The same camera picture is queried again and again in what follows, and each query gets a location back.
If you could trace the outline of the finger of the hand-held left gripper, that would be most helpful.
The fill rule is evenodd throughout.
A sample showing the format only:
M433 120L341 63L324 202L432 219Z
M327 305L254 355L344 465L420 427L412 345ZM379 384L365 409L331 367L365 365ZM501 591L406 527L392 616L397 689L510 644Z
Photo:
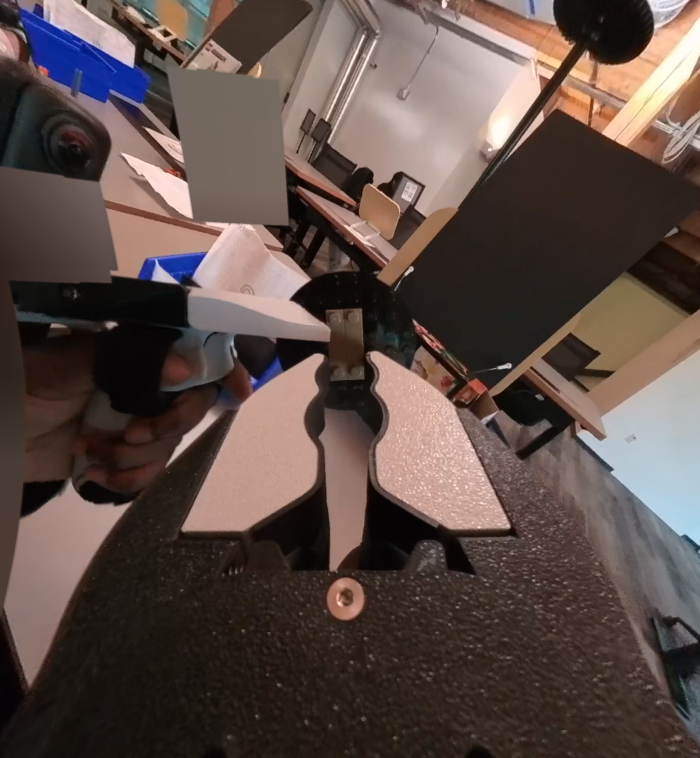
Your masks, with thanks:
M330 329L304 307L284 298L192 288L186 297L189 327L219 334L328 343Z

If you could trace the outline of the black round lamp on pole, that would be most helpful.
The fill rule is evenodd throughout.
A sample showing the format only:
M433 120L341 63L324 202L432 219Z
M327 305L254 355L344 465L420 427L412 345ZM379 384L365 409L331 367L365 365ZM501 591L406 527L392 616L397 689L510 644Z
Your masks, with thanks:
M598 64L626 64L639 57L655 33L654 14L645 1L556 1L553 10L558 31L571 48L467 194L466 203L491 182L531 133L585 55Z

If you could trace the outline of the blue plastic bin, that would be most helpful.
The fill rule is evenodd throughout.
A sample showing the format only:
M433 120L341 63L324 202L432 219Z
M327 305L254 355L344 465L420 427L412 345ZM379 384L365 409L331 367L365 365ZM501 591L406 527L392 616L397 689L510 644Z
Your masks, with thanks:
M148 258L139 270L138 279L166 283L173 280L191 287L195 284L195 271L205 256L205 252L198 251ZM253 390L259 390L282 373L277 345L267 337L235 336L233 352L248 371Z
M137 104L144 102L150 79L143 70L50 24L41 12L22 8L20 15L33 63L44 68L52 81L72 86L80 71L80 92L87 97L107 102L116 93Z

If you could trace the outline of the black orchid lego box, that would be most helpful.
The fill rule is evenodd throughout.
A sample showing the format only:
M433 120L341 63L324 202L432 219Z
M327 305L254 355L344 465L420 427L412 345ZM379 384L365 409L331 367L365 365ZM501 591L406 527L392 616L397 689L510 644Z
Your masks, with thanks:
M412 372L420 376L459 409L479 419L493 418L498 407L483 379L468 369L428 330L413 322L420 346Z

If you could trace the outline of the pale wooden chair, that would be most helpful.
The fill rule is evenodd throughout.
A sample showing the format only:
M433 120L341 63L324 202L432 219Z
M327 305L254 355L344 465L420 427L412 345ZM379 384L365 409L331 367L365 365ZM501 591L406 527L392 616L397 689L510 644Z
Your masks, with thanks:
M377 189L366 184L361 193L357 215L363 223L372 227L385 241L391 241L402 216L398 203Z

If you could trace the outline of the black chair base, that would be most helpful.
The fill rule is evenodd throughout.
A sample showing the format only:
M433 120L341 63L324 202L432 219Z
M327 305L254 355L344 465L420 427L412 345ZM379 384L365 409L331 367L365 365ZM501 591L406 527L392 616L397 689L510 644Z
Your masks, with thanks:
M690 719L692 711L686 683L700 676L700 633L672 615L651 616L649 623L677 713Z

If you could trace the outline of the crumpled white paper bag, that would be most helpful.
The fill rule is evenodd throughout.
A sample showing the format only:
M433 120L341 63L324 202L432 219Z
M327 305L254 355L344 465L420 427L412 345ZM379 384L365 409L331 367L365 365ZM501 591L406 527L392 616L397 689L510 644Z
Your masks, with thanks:
M127 153L122 152L120 155L127 165L138 176L143 178L167 205L178 214L189 220L193 220L189 185L185 180L161 167L147 163Z

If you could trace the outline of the person's left hand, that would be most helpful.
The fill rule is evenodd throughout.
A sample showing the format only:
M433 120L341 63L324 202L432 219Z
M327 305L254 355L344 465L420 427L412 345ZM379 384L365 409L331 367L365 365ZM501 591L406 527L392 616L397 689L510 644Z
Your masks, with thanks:
M250 376L238 359L221 381L194 387L154 418L132 422L120 435L80 432L95 391L95 337L69 334L24 346L25 463L23 483L58 483L71 477L73 460L84 456L88 481L120 495L147 488L166 468L183 437L217 402L221 389L243 402L253 393Z

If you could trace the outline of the wooden table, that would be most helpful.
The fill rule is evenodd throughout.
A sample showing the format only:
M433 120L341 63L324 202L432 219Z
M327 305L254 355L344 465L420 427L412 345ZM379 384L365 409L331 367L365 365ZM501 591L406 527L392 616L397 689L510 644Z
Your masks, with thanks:
M350 224L361 220L354 212L305 188L298 188L296 194L307 204L306 221L309 225L334 242L357 269L378 272L397 255L398 250L382 238L368 243L348 232Z
M284 151L286 166L286 182L288 187L302 187L318 196L342 205L345 208L355 207L357 201L342 191L331 180L322 175L314 166L301 158L289 148Z

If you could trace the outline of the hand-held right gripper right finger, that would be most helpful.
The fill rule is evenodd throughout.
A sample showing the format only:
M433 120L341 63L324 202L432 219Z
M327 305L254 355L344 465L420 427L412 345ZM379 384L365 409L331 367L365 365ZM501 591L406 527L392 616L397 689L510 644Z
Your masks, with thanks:
M369 452L375 491L453 536L508 535L507 513L455 406L381 352L367 362L383 416Z

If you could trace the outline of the round black lego assembly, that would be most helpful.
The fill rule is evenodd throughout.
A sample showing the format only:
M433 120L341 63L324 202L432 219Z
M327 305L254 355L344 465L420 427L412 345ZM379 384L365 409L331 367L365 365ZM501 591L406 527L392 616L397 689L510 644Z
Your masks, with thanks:
M359 308L363 317L364 352L377 351L410 369L420 343L408 307L396 292L371 272L340 271L309 280L290 298L318 320L328 310ZM364 362L364 379L331 381L327 409L354 411L372 431L383 421L381 405L371 391L373 368Z

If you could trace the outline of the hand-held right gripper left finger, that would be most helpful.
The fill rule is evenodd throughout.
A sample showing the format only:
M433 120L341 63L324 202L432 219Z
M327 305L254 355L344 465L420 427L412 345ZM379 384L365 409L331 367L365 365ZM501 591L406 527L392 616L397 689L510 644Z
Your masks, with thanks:
M246 535L324 482L326 355L284 371L236 412L182 526L185 535Z

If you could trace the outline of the framed printed sheet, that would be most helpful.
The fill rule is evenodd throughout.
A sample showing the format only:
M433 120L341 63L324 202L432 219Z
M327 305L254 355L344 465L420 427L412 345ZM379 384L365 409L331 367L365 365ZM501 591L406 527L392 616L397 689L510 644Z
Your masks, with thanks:
M392 200L399 206L400 211L404 212L416 206L424 189L424 184L400 171L393 176Z

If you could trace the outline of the black office chair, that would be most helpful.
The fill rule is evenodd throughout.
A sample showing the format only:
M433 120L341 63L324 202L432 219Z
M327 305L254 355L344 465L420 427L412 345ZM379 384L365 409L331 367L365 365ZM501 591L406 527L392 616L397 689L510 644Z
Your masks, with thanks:
M355 162L346 158L328 143L321 147L311 165L341 190L344 190L348 178L357 168Z

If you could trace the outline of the large printed white paper bag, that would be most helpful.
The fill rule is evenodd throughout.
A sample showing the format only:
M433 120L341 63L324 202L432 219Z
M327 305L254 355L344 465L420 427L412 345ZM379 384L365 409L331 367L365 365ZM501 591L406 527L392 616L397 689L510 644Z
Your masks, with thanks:
M228 223L195 269L193 281L204 289L289 299L309 277L288 256L269 251L248 225Z

